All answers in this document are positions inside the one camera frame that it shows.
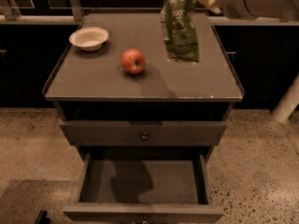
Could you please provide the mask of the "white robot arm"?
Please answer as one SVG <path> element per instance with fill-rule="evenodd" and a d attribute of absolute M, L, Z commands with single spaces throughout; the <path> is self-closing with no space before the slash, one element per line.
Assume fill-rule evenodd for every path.
<path fill-rule="evenodd" d="M 197 0 L 215 14 L 231 20 L 275 18 L 299 20 L 299 0 Z"/>

